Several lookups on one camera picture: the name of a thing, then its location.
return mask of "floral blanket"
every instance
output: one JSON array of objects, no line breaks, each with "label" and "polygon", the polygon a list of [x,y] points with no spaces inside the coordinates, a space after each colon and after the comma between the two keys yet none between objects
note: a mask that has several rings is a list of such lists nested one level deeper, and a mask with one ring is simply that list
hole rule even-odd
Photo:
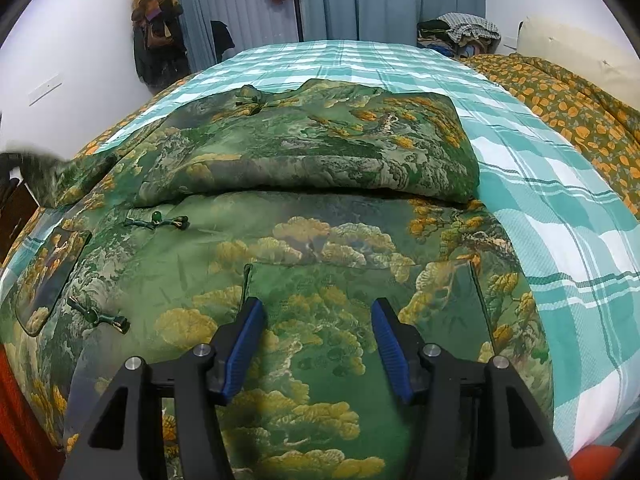
[{"label": "floral blanket", "polygon": [[571,142],[640,219],[640,112],[539,57],[485,54],[462,62],[503,86]]},{"label": "floral blanket", "polygon": [[[536,303],[473,198],[478,162],[449,98],[244,87],[88,150],[60,166],[25,156],[47,211],[64,214],[0,307],[14,375],[56,446],[72,449],[127,357],[208,341],[247,295],[268,329],[218,410],[236,476],[398,476],[418,417],[386,386],[369,314],[380,296],[458,357],[509,357],[551,416]],[[162,427],[180,478],[169,402]]]}]

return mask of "red object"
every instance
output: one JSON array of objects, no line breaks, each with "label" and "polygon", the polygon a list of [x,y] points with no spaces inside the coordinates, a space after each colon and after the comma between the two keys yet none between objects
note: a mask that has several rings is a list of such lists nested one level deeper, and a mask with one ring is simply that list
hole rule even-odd
[{"label": "red object", "polygon": [[621,453],[622,450],[618,447],[582,448],[569,460],[575,480],[604,480]]},{"label": "red object", "polygon": [[0,343],[0,434],[33,480],[55,480],[65,461],[49,442],[20,391]]}]

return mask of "bed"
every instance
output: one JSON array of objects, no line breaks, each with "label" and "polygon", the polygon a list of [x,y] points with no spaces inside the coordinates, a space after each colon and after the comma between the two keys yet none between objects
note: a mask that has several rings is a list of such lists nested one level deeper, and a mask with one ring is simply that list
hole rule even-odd
[{"label": "bed", "polygon": [[[375,142],[385,150],[394,145],[394,155],[370,157],[385,164],[421,147],[412,134],[394,128],[408,128],[417,114],[429,116],[429,127],[440,133],[447,150],[457,146],[451,153],[465,152],[477,161],[473,198],[467,202],[468,189],[454,186],[446,196],[440,188],[440,198],[448,202],[438,202],[438,193],[426,191],[434,186],[417,183],[415,175],[396,178],[388,169],[393,165],[373,172],[384,178],[369,180],[358,166],[349,173],[350,184],[337,178],[335,168],[330,172],[335,180],[321,184],[310,176],[317,172],[305,170],[302,184],[316,188],[311,194],[290,190],[300,184],[299,168],[289,180],[268,166],[266,172],[254,171],[250,182],[229,183],[228,175],[244,168],[239,164],[247,154],[277,156],[277,150],[261,151],[266,140],[256,152],[246,137],[244,144],[223,142],[216,156],[195,150],[191,155],[200,158],[190,158],[188,168],[180,160],[168,162],[171,153],[184,149],[175,144],[182,132],[209,124],[193,123],[193,117],[228,120],[228,107],[236,113],[238,106],[248,118],[259,117],[258,108],[291,107],[300,92],[313,95],[312,88],[329,92],[322,94],[328,104],[307,117],[329,132],[331,142],[372,135],[367,128],[375,123],[375,135],[388,137]],[[382,89],[374,92],[376,98],[387,100],[377,111],[367,108],[371,88]],[[287,91],[293,93],[265,94]],[[448,96],[451,106],[434,94]],[[325,115],[354,103],[348,120]],[[302,149],[306,137],[295,137],[296,149]],[[472,156],[465,151],[467,142]],[[167,181],[164,173],[136,180],[147,176],[145,157],[158,146],[165,162],[153,163],[154,171],[164,166],[184,171],[171,173]],[[415,164],[413,158],[403,160]],[[258,356],[262,364],[250,372],[237,405],[221,414],[232,466],[243,478],[294,470],[318,478],[394,478],[410,428],[388,392],[368,405],[354,394],[383,380],[366,330],[366,303],[374,293],[391,296],[408,322],[428,336],[444,337],[444,346],[458,344],[460,356],[510,357],[569,456],[622,418],[640,393],[634,373],[640,356],[636,218],[590,161],[516,96],[435,52],[349,41],[245,51],[181,81],[89,143],[71,167],[56,178],[40,171],[49,177],[35,186],[46,197],[43,207],[14,243],[0,288],[0,337],[8,363],[39,425],[59,449],[72,449],[124,359],[139,353],[161,360],[207,340],[247,291],[279,305],[279,312],[311,315],[324,309],[337,331],[311,330],[317,319],[300,319],[306,328],[294,328],[290,313],[273,318]],[[472,167],[466,166],[468,175]],[[212,168],[219,172],[213,179],[207,173]],[[263,189],[273,182],[278,190]],[[335,187],[351,191],[337,193]],[[255,211],[264,218],[256,219]],[[207,215],[211,219],[203,221]],[[146,243],[160,231],[145,229],[145,223],[179,223],[184,216],[188,229],[167,225],[159,245]],[[67,237],[66,244],[60,244],[61,237]],[[47,259],[62,245],[70,270],[56,285],[60,297],[42,315],[28,312],[17,319],[10,306],[22,288],[23,296],[33,290],[28,276],[62,268],[65,258],[58,264]],[[145,264],[151,261],[160,264]],[[248,275],[246,263],[252,264]],[[320,283],[308,278],[312,266],[319,266],[313,272],[323,275]],[[455,304],[452,284],[464,272],[478,276],[486,318],[446,309]],[[131,280],[127,284],[127,273],[148,286],[136,291]],[[215,283],[213,289],[203,288],[207,280]],[[274,282],[285,285],[271,290]],[[305,285],[297,290],[300,282]],[[350,287],[351,282],[362,285]],[[425,308],[437,312],[427,315]],[[102,316],[101,323],[95,323],[91,309]],[[349,315],[340,316],[342,311]],[[122,318],[130,324],[126,331]],[[293,330],[298,330],[295,342]],[[327,378],[337,385],[334,393],[322,387]],[[175,419],[172,407],[165,408],[165,455],[172,478],[179,478]],[[376,432],[382,426],[386,433]],[[387,449],[382,433],[393,434],[396,446]],[[256,450],[254,456],[239,452],[247,445]]]}]

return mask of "green garment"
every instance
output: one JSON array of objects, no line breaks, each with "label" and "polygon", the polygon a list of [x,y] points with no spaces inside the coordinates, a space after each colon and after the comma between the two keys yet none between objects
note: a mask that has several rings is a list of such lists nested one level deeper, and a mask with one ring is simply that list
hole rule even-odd
[{"label": "green garment", "polygon": [[[380,296],[458,357],[509,357],[551,416],[536,305],[497,219],[467,203],[478,164],[448,98],[325,81],[275,95],[245,87],[94,157],[46,188],[51,204],[81,196],[60,227],[92,233],[55,304],[27,310],[50,317],[37,337],[21,328],[12,298],[40,283],[25,278],[0,310],[12,369],[52,442],[73,444],[127,357],[156,362],[208,341],[243,296],[262,300],[268,328],[243,391],[218,410],[237,478],[398,477],[417,417],[376,351]],[[145,227],[185,216],[186,228]],[[51,260],[24,276],[59,282],[65,266]],[[97,316],[124,317],[127,331]],[[170,402],[163,430],[180,478]]]}]

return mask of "silver bolt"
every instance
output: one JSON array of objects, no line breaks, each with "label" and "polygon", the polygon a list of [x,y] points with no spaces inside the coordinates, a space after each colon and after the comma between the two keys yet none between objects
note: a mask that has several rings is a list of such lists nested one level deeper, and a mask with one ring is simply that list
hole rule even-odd
[{"label": "silver bolt", "polygon": [[200,343],[193,347],[193,353],[198,357],[204,357],[211,353],[211,347],[206,343]]},{"label": "silver bolt", "polygon": [[504,370],[509,367],[509,360],[506,357],[497,355],[494,357],[494,366],[500,368],[500,370]]},{"label": "silver bolt", "polygon": [[124,366],[127,370],[137,370],[138,368],[140,368],[141,364],[142,359],[135,355],[124,361]]},{"label": "silver bolt", "polygon": [[438,345],[434,345],[433,343],[429,343],[424,346],[422,352],[424,352],[427,357],[438,357],[442,353],[442,348]]}]

